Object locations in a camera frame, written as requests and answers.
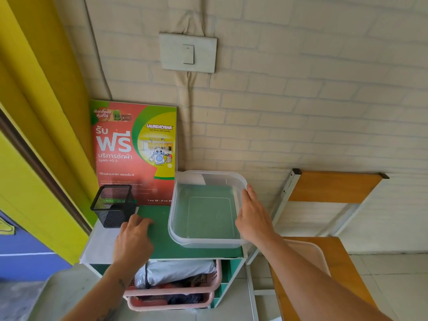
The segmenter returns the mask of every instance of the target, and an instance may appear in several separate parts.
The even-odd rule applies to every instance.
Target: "white plastic bag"
[[[147,263],[147,281],[150,286],[156,286],[214,271],[214,260],[151,260]],[[135,287],[147,288],[145,265],[135,274]]]

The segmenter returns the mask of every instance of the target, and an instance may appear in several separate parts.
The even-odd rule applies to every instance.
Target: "promotional sign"
[[[91,101],[99,185],[130,184],[138,205],[171,205],[177,109]]]

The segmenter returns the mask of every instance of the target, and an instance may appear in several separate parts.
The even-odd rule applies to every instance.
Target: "brick wallpaper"
[[[83,0],[55,2],[92,97],[107,98]],[[87,4],[113,98],[179,107],[181,169],[239,172],[267,207],[292,167],[386,172],[346,248],[428,250],[428,0]],[[163,70],[159,31],[218,37],[216,73]],[[313,235],[339,210],[292,203],[277,229]]]

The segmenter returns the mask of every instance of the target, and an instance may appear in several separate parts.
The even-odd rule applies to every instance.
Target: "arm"
[[[247,188],[236,226],[265,255],[302,321],[391,321],[290,248],[275,233],[254,189]]]
[[[62,321],[113,320],[126,287],[153,253],[147,237],[151,223],[151,219],[134,214],[122,224],[114,244],[113,264]]]

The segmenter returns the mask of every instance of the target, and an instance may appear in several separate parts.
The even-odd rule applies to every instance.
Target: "pink basket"
[[[150,295],[144,298],[136,296],[126,297],[129,308],[137,312],[179,309],[202,309],[208,307],[213,301],[213,299],[214,292],[204,293],[204,301],[196,304],[168,305],[164,295]]]
[[[130,296],[159,296],[167,294],[198,294],[214,292],[220,286],[221,278],[221,260],[217,259],[216,271],[211,274],[207,274],[206,279],[204,279],[199,287],[137,289],[134,285],[134,280],[132,280],[130,286],[123,294],[123,297],[127,299],[127,297]]]

